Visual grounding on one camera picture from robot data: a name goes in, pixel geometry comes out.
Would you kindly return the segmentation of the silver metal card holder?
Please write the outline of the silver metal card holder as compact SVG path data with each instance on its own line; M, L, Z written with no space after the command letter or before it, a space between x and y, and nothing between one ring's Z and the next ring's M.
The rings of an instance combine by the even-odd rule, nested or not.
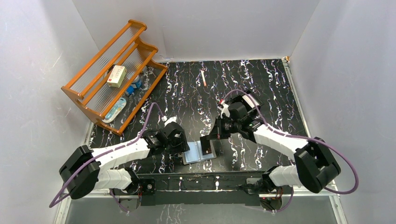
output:
M182 153L184 165L208 161L217 157L214 150L212 150L211 152L209 152L208 150L204 150L202 148L201 141L189 141L187 142L187 145L190 150Z

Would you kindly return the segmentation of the black card tray box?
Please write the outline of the black card tray box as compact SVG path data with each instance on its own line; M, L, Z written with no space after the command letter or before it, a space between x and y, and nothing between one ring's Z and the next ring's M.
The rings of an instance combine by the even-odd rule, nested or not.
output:
M256 116L263 106L263 102L257 99L254 94L237 95L228 100L226 104L228 105L228 117L233 120Z

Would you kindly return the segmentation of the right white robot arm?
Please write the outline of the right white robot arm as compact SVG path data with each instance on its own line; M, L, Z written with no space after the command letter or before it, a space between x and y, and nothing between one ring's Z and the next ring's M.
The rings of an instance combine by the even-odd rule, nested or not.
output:
M229 113L216 117L208 135L200 138L203 153L213 151L212 140L229 138L239 133L253 143L268 146L294 161L290 166L274 166L265 171L254 183L246 182L238 188L249 193L252 190L276 193L281 187L304 186L310 192L319 193L341 173L330 149L320 138L305 140L275 133L263 121L256 118L258 110L244 103L232 103Z

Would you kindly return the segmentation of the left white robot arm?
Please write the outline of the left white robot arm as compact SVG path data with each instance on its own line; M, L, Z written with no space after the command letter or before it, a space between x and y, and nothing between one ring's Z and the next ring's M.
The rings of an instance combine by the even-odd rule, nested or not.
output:
M172 121L159 130L146 130L129 142L90 149L78 147L59 169L71 199L80 199L97 189L120 189L128 194L139 190L139 181L130 168L117 166L142 160L164 151L189 151L184 129Z

